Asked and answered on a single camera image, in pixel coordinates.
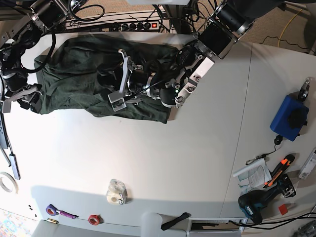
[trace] white tape roll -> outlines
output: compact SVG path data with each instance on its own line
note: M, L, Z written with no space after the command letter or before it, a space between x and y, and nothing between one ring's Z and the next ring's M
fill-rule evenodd
M18 193L18 185L8 173L0 172L0 186L7 193Z
M107 192L107 200L109 204L119 205L119 200L121 200L121 196L118 193L112 193L110 191Z

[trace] dark green cloth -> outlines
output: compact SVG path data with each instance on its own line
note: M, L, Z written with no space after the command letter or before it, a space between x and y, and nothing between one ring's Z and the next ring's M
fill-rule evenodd
M170 109L159 100L144 97L138 106L114 112L108 100L108 89L95 92L97 67L122 61L119 49L124 49L136 64L141 58L161 62L174 60L178 50L167 45L128 42L105 35L83 36L67 40L53 55L45 68L37 73L38 83L43 85L40 114L58 109L85 109L96 117L118 116L129 119L154 120L167 123ZM45 59L35 59L38 67Z

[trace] tape roll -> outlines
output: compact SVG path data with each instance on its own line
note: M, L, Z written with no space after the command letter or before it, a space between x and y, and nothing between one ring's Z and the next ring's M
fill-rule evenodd
M18 193L18 185L8 173L0 172L0 186L7 193Z
M48 213L48 215L51 215L51 216L56 216L59 214L57 212L57 208L54 207L52 204L48 205L48 207L46 208L46 212Z
M100 218L99 216L97 215L91 215L89 216L89 219L88 219L89 223L94 225L94 226L97 226L100 224Z
M120 205L120 200L122 197L118 193L112 193L110 191L107 192L107 200L109 204L112 205Z

